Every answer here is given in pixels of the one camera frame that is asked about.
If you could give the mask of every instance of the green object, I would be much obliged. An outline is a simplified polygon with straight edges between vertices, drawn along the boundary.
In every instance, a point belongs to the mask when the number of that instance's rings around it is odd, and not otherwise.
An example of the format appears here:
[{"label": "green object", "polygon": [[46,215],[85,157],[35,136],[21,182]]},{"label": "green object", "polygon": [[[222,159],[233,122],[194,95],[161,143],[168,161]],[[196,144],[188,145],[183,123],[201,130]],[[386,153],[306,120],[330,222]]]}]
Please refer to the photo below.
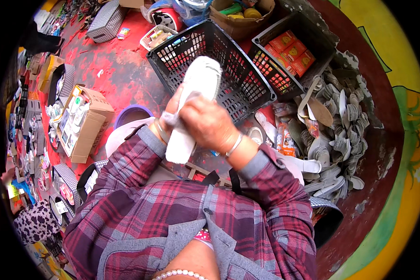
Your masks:
[{"label": "green object", "polygon": [[241,7],[240,3],[233,3],[232,6],[225,8],[224,10],[219,12],[224,15],[231,15],[241,10],[243,10],[243,8]]}]

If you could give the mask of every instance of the bracelet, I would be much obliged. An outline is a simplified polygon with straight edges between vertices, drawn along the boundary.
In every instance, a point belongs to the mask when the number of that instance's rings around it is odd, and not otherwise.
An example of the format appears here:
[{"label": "bracelet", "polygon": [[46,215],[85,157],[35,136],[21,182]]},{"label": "bracelet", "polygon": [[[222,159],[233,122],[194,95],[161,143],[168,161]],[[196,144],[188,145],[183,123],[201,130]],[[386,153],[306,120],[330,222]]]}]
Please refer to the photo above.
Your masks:
[{"label": "bracelet", "polygon": [[233,147],[230,149],[230,151],[228,151],[226,153],[226,157],[230,157],[230,155],[233,153],[233,151],[235,151],[236,147],[238,147],[238,145],[241,143],[242,139],[243,139],[243,134],[240,133],[240,135],[238,136],[238,139],[235,142],[235,145],[233,145]]},{"label": "bracelet", "polygon": [[168,136],[168,134],[165,132],[165,130],[163,130],[162,126],[160,125],[159,118],[154,119],[154,127],[155,127],[155,129],[157,129],[157,132],[160,135],[160,137],[162,137],[162,140],[165,141],[165,143],[168,143],[170,141],[170,137]]},{"label": "bracelet", "polygon": [[194,277],[196,279],[199,279],[199,280],[208,280],[206,277],[203,277],[202,275],[199,275],[199,273],[188,271],[186,269],[173,269],[171,271],[167,271],[165,273],[160,274],[156,278],[152,278],[152,280],[162,280],[162,279],[165,279],[166,277],[170,277],[170,276],[173,276],[173,275],[181,275],[181,274],[192,276],[192,277]]}]

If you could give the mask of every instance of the white plastic basket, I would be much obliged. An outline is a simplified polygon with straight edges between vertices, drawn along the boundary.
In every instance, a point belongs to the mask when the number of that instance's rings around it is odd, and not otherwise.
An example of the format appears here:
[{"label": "white plastic basket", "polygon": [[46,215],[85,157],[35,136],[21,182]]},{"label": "white plastic basket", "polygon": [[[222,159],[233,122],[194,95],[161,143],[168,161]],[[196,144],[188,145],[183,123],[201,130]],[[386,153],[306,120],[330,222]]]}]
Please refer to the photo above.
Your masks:
[{"label": "white plastic basket", "polygon": [[159,30],[162,30],[165,33],[171,33],[173,35],[176,35],[178,33],[177,31],[174,31],[173,29],[171,29],[169,27],[166,27],[164,25],[159,24],[159,25],[154,26],[153,29],[151,29],[148,33],[145,34],[145,36],[143,36],[140,39],[140,45],[142,45],[144,48],[146,48],[148,51],[150,51],[152,49],[149,46],[149,43],[151,42],[150,35],[154,32],[159,31]]}]

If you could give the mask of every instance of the pearl bracelet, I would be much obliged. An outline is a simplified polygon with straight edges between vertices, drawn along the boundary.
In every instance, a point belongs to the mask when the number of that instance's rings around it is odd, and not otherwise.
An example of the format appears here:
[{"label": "pearl bracelet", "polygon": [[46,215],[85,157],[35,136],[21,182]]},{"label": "pearl bracelet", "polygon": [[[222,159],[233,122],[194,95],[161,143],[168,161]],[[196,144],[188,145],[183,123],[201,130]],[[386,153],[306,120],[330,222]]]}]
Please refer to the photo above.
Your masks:
[{"label": "pearl bracelet", "polygon": [[199,275],[199,273],[194,273],[192,271],[188,271],[186,269],[182,270],[182,269],[173,269],[171,271],[167,271],[165,273],[160,274],[159,276],[157,276],[156,278],[152,278],[152,280],[162,280],[168,276],[173,276],[173,275],[188,275],[188,276],[192,276],[195,277],[199,280],[208,280],[206,277],[203,277],[202,275]]}]

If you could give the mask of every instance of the orange box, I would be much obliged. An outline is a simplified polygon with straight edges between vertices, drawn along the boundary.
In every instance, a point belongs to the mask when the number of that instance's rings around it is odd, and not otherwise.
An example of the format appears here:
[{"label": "orange box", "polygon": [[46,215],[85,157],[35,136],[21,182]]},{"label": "orange box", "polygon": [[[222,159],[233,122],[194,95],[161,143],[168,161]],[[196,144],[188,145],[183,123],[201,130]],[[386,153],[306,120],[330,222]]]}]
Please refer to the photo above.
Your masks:
[{"label": "orange box", "polygon": [[291,63],[291,66],[301,77],[315,60],[316,59],[314,58],[313,54],[309,50],[306,50],[301,56],[299,56],[295,61]]},{"label": "orange box", "polygon": [[271,47],[271,45],[267,44],[265,46],[265,49],[273,56],[275,57],[279,63],[285,67],[293,76],[296,76],[297,73],[296,71],[291,67],[291,63],[289,63],[289,61],[284,58],[283,56],[281,56],[273,47]]},{"label": "orange box", "polygon": [[305,51],[305,45],[303,45],[300,40],[296,40],[283,53],[281,53],[281,55],[292,62],[301,56]]},{"label": "orange box", "polygon": [[269,44],[278,52],[283,53],[297,38],[291,30],[271,40]]}]

